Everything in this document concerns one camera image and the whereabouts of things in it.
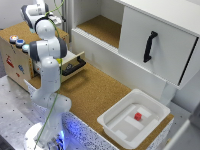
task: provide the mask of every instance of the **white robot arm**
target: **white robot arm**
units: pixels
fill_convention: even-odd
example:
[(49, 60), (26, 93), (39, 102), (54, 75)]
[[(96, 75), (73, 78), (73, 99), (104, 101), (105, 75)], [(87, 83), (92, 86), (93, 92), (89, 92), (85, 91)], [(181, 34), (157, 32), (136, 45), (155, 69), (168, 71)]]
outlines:
[(42, 128), (35, 137), (36, 141), (40, 137), (38, 149), (46, 149), (48, 143), (52, 139), (56, 139), (57, 135), (63, 130), (62, 113), (71, 108), (71, 100), (58, 94), (57, 101), (52, 109), (57, 95), (54, 92), (58, 91), (61, 84), (60, 67), (56, 59), (67, 55), (67, 46), (62, 39), (55, 36), (55, 27), (45, 16), (48, 11), (48, 6), (43, 0), (34, 0), (34, 5), (21, 8), (23, 19), (30, 29), (42, 39), (41, 41), (31, 42), (29, 49), (27, 49), (27, 53), (33, 60), (41, 62), (41, 87), (31, 95), (31, 99), (37, 105), (47, 108), (46, 126), (43, 126), (43, 132)]

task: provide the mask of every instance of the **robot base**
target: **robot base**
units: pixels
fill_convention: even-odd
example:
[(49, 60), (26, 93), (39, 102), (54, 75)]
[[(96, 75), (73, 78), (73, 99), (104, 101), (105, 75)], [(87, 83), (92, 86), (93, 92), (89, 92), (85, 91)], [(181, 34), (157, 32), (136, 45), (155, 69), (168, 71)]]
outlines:
[[(25, 137), (24, 137), (24, 150), (49, 150), (48, 146), (42, 147), (39, 144), (39, 142), (35, 148), (36, 141), (34, 140), (34, 137), (37, 135), (37, 133), (40, 131), (41, 128), (42, 128), (42, 123), (37, 123), (37, 124), (33, 125), (26, 132)], [(66, 147), (66, 144), (68, 145), (69, 141), (65, 140), (65, 147)]]

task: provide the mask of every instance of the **cabinet handle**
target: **cabinet handle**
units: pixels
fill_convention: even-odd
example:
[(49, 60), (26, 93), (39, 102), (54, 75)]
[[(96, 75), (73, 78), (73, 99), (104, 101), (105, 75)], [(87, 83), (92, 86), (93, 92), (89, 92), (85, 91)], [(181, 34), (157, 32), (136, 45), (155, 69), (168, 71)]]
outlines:
[(151, 35), (149, 36), (149, 39), (147, 41), (146, 50), (145, 50), (145, 53), (144, 53), (144, 63), (148, 62), (151, 59), (151, 56), (149, 54), (150, 54), (150, 51), (151, 51), (152, 40), (156, 36), (158, 36), (158, 33), (152, 31)]
[(73, 72), (75, 72), (76, 70), (80, 69), (81, 67), (85, 66), (86, 62), (80, 58), (80, 56), (77, 57), (77, 61), (79, 62), (78, 65), (74, 66), (71, 69), (66, 69), (62, 71), (62, 75), (63, 76), (68, 76), (70, 74), (72, 74)]

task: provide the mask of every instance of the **white tray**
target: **white tray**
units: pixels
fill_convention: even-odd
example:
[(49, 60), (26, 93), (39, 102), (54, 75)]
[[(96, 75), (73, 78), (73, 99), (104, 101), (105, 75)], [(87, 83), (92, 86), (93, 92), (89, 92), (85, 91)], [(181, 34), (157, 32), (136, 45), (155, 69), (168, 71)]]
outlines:
[[(134, 119), (135, 114), (142, 119)], [(170, 113), (157, 100), (135, 89), (103, 113), (97, 121), (105, 133), (126, 149), (137, 148)]]

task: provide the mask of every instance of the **red cube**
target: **red cube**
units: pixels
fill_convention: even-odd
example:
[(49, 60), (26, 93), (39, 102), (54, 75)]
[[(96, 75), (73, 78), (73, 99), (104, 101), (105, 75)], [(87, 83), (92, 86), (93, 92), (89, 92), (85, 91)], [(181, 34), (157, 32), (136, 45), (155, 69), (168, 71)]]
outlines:
[(142, 118), (142, 114), (136, 113), (134, 118), (135, 118), (135, 120), (140, 121)]

